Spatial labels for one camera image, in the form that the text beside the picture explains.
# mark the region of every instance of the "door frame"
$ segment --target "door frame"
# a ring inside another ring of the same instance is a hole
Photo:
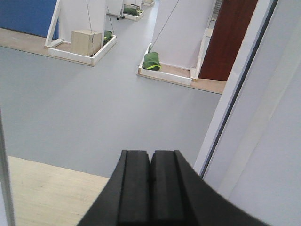
[[[0,190],[2,191],[2,194],[0,195],[3,196],[7,226],[15,226],[16,223],[15,223],[15,214],[14,214],[10,181],[11,180],[9,177],[8,159],[7,159],[7,154],[4,145],[4,133],[3,133],[2,117],[1,117],[1,109],[0,109],[0,182],[1,182]]]
[[[259,0],[194,164],[204,178],[278,0]]]

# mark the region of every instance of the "white wall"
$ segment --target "white wall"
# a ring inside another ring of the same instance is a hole
[[[205,181],[274,226],[301,223],[301,1],[279,1]]]
[[[177,0],[161,0],[152,38],[158,37]],[[200,44],[211,16],[214,0],[180,0],[152,52],[161,63],[196,68]]]
[[[115,15],[115,16],[121,16],[121,11],[123,10],[123,0],[107,0],[107,12]]]
[[[106,1],[88,0],[88,6],[92,30],[101,32],[104,36]],[[87,2],[85,0],[61,0],[59,38],[71,42],[71,32],[82,29],[90,30]]]

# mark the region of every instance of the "hanging cable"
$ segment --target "hanging cable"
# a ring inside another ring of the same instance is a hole
[[[175,9],[175,8],[176,8],[176,6],[178,5],[179,1],[180,1],[180,0],[178,0],[178,1],[177,1],[177,3],[175,4],[175,6],[174,6],[173,10],[171,11],[171,13],[170,13],[169,17],[167,18],[167,20],[166,20],[165,24],[163,25],[163,27],[162,27],[161,31],[159,32],[159,34],[158,34],[158,36],[157,36],[156,40],[154,41],[154,43],[153,43],[153,44],[152,44],[152,46],[150,47],[150,50],[149,50],[149,51],[151,51],[151,49],[154,47],[154,45],[155,45],[156,41],[158,40],[158,38],[159,38],[160,34],[162,33],[162,31],[163,31],[163,29],[164,29],[165,25],[167,24],[167,22],[168,22],[168,20],[169,20],[170,16],[172,15],[172,13],[174,12],[174,9]]]
[[[111,24],[112,31],[113,31],[113,34],[114,34],[115,32],[114,32],[114,28],[113,28],[113,24],[112,24],[112,20],[111,20],[111,15],[110,15],[108,4],[107,4],[107,9],[108,9],[108,14],[109,14],[110,24]]]
[[[86,3],[87,3],[87,10],[88,10],[88,16],[89,16],[89,23],[90,23],[90,31],[91,31],[91,41],[92,41],[92,54],[94,56],[94,47],[93,47],[93,38],[94,38],[94,35],[93,35],[93,32],[92,32],[92,25],[91,25],[91,18],[90,18],[90,12],[89,12],[89,5],[88,5],[88,0],[86,0]]]

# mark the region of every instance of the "wooden floor strip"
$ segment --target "wooden floor strip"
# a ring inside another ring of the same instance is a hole
[[[108,178],[9,157],[17,226],[75,226]]]

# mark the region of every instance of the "green cloth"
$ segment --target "green cloth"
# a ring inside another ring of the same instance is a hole
[[[130,14],[130,15],[133,15],[133,16],[139,16],[138,10],[135,9],[135,8],[124,8],[123,13],[127,13],[127,14]]]
[[[104,31],[103,45],[107,44],[113,38],[112,31]]]
[[[146,70],[153,70],[153,71],[160,70],[161,65],[159,63],[159,54],[158,53],[145,54],[142,68]]]

